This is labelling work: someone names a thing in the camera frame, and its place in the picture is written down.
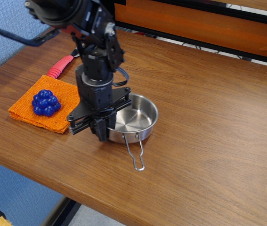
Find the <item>blue grape toy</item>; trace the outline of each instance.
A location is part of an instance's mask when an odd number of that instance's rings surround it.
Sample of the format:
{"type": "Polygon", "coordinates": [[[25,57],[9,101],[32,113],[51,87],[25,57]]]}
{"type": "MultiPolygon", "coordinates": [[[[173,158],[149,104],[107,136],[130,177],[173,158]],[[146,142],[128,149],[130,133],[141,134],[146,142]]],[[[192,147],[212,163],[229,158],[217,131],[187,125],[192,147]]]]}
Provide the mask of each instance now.
{"type": "Polygon", "coordinates": [[[61,104],[58,98],[54,96],[50,90],[40,90],[38,94],[34,95],[32,106],[36,115],[52,116],[55,112],[59,111],[61,104]]]}

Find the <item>orange towel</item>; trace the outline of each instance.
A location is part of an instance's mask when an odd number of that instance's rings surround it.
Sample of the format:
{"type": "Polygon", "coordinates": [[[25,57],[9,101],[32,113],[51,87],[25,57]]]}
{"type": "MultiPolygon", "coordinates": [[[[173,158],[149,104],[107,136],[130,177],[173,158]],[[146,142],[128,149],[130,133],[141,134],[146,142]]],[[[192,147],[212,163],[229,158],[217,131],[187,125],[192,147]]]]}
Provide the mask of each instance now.
{"type": "Polygon", "coordinates": [[[11,225],[11,222],[9,222],[3,217],[0,217],[0,226],[12,226],[12,225],[11,225]]]}
{"type": "Polygon", "coordinates": [[[80,97],[76,86],[43,75],[8,111],[13,119],[53,132],[64,133],[69,127],[66,118],[79,102],[80,97]],[[61,104],[60,110],[51,117],[39,116],[33,111],[33,96],[42,89],[51,90],[61,104]]]}

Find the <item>gray floor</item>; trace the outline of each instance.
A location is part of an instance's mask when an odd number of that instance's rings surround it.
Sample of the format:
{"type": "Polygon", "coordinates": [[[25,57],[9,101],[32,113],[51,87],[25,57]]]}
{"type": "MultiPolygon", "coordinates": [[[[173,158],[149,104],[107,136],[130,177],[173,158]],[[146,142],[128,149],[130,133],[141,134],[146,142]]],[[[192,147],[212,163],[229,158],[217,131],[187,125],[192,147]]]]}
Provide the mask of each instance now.
{"type": "Polygon", "coordinates": [[[86,206],[81,206],[69,226],[125,226],[86,206]]]}
{"type": "MultiPolygon", "coordinates": [[[[243,11],[249,11],[249,12],[255,12],[255,13],[267,15],[267,12],[263,11],[263,10],[256,10],[256,9],[251,9],[251,8],[247,8],[247,7],[240,7],[240,6],[235,6],[235,5],[230,5],[228,7],[234,8],[234,9],[241,9],[243,11]]],[[[188,46],[188,47],[192,47],[192,48],[197,48],[196,46],[189,45],[187,43],[168,40],[168,39],[160,38],[160,37],[158,39],[168,41],[168,42],[173,42],[173,43],[176,43],[178,45],[184,45],[184,46],[188,46]]],[[[202,50],[208,51],[208,52],[216,52],[215,50],[207,49],[207,48],[202,48],[202,50]]],[[[236,55],[227,54],[227,53],[223,53],[223,52],[218,52],[218,53],[225,55],[225,56],[238,58],[238,56],[236,56],[236,55]]],[[[267,65],[267,63],[265,63],[265,62],[260,62],[257,60],[252,60],[252,62],[267,65]]],[[[78,210],[78,212],[76,213],[76,215],[74,216],[74,218],[72,219],[72,221],[70,222],[69,226],[125,226],[125,225],[123,225],[123,224],[121,224],[121,223],[119,223],[119,222],[117,222],[117,221],[115,221],[109,217],[106,217],[105,215],[103,215],[99,212],[96,212],[93,209],[90,209],[90,208],[82,205],[80,207],[80,209],[78,210]]]]}

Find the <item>pot handle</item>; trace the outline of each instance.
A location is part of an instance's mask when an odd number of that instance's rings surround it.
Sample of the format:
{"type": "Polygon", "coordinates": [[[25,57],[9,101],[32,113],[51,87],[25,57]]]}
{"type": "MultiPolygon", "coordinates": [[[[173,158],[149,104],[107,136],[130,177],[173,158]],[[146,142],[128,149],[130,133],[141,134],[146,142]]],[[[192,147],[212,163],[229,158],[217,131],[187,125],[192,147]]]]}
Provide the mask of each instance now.
{"type": "Polygon", "coordinates": [[[134,168],[135,168],[137,171],[143,171],[143,170],[145,169],[145,164],[144,164],[143,157],[142,157],[142,155],[143,155],[143,153],[144,153],[144,149],[143,149],[143,145],[142,145],[141,138],[139,137],[139,133],[136,133],[135,137],[138,137],[139,145],[140,145],[140,147],[141,147],[141,154],[139,155],[139,159],[141,160],[141,163],[142,163],[142,166],[143,166],[142,168],[137,168],[137,163],[136,163],[136,161],[135,161],[135,157],[134,157],[134,155],[133,155],[133,154],[131,153],[131,151],[130,151],[129,144],[128,144],[128,142],[127,142],[127,138],[126,138],[125,133],[123,133],[122,137],[123,137],[124,140],[125,140],[125,143],[126,143],[126,146],[127,146],[128,153],[130,154],[130,156],[131,156],[132,159],[133,159],[133,166],[134,166],[134,168]]]}

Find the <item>metal pot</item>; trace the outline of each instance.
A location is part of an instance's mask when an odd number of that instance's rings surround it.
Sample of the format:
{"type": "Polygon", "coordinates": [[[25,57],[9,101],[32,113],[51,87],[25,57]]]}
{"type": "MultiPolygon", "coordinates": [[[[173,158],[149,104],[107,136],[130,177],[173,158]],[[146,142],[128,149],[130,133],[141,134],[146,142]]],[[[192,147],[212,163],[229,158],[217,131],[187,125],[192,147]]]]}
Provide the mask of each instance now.
{"type": "Polygon", "coordinates": [[[142,155],[144,153],[142,141],[150,136],[154,124],[158,119],[158,109],[155,104],[148,98],[130,93],[131,105],[118,111],[116,115],[115,128],[109,128],[109,139],[117,142],[126,144],[128,153],[133,159],[134,168],[137,171],[145,169],[142,155]],[[131,153],[129,144],[139,142],[141,147],[140,160],[142,168],[137,168],[136,160],[134,155],[131,153]]]}

